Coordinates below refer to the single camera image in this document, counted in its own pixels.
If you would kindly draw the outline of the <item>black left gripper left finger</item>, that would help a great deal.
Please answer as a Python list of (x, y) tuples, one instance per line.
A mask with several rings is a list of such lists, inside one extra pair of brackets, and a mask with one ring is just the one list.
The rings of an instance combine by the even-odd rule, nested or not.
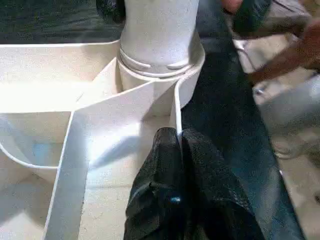
[(125, 210), (125, 240), (182, 240), (185, 179), (174, 128), (163, 127), (137, 173)]

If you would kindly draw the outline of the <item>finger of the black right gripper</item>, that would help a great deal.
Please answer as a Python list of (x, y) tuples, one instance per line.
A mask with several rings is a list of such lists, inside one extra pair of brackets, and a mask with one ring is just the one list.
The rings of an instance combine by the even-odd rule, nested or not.
[(232, 30), (242, 37), (256, 32), (270, 9), (271, 0), (243, 0), (233, 15)]
[(108, 24), (120, 24), (126, 18), (124, 0), (96, 0), (98, 14)]

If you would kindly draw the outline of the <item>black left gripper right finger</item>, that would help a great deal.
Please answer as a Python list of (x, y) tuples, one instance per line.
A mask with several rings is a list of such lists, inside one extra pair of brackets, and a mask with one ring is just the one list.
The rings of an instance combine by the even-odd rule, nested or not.
[(198, 240), (263, 240), (265, 237), (240, 181), (209, 137), (186, 129), (182, 157)]

